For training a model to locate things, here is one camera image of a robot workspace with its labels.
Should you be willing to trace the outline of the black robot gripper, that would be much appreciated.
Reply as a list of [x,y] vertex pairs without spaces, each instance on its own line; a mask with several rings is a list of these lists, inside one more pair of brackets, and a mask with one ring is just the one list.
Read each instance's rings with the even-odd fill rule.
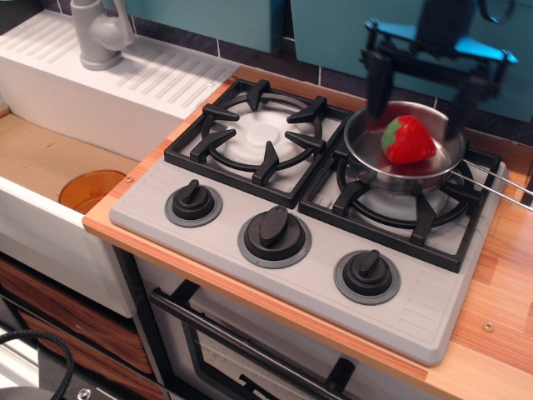
[[477,104],[500,94],[506,70],[517,63],[511,52],[470,36],[474,16],[502,24],[515,7],[514,1],[505,1],[501,13],[494,14],[487,1],[424,1],[414,25],[365,22],[361,62],[369,114],[379,118],[385,110],[396,73],[455,87],[459,92],[448,110],[444,136],[455,139]]

